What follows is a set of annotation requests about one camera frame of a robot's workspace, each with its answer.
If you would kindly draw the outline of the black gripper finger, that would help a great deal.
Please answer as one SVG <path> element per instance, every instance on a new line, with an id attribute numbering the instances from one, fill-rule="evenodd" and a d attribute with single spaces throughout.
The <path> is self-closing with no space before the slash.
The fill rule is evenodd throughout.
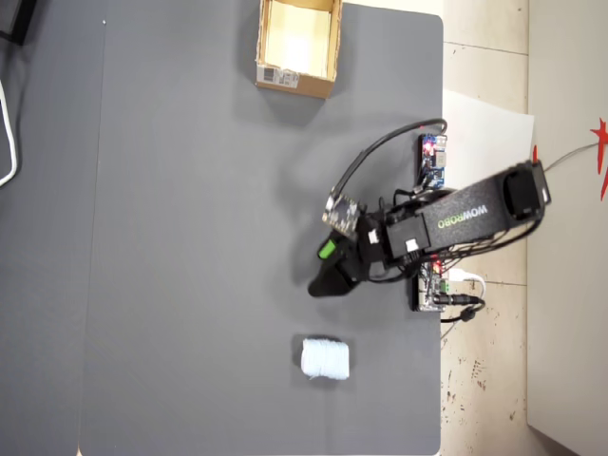
<path id="1" fill-rule="evenodd" d="M 340 261 L 347 258 L 352 250 L 352 240 L 338 231 L 331 231 L 320 244 L 317 257 L 320 260 Z"/>
<path id="2" fill-rule="evenodd" d="M 344 296 L 359 283 L 360 270 L 353 263 L 323 261 L 317 275 L 308 285 L 308 293 L 314 298 Z"/>

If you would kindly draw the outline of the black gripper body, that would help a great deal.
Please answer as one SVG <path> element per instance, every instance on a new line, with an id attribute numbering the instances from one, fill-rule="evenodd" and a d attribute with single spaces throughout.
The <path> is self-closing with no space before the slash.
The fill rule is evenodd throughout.
<path id="1" fill-rule="evenodd" d="M 376 213 L 346 210 L 346 223 L 354 246 L 345 262 L 348 285 L 362 281 L 380 282 L 387 275 L 384 265 L 383 225 Z"/>

